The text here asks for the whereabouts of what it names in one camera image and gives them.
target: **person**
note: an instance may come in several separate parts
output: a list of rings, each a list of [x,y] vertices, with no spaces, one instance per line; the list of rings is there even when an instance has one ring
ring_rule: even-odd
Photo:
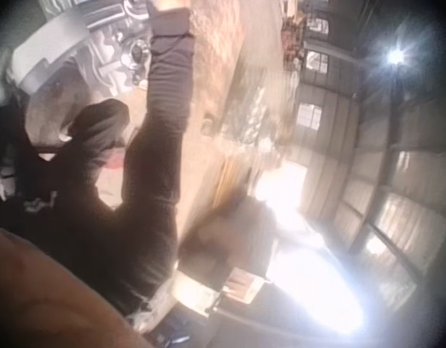
[[[128,122],[123,103],[87,106],[70,127],[72,139],[51,162],[31,146],[15,101],[0,106],[0,140],[16,153],[21,188],[0,199],[0,226],[35,244],[124,316],[146,308],[175,265],[175,205],[193,88],[189,0],[148,6],[148,112],[125,153],[123,203],[115,211],[99,199],[95,182]]]

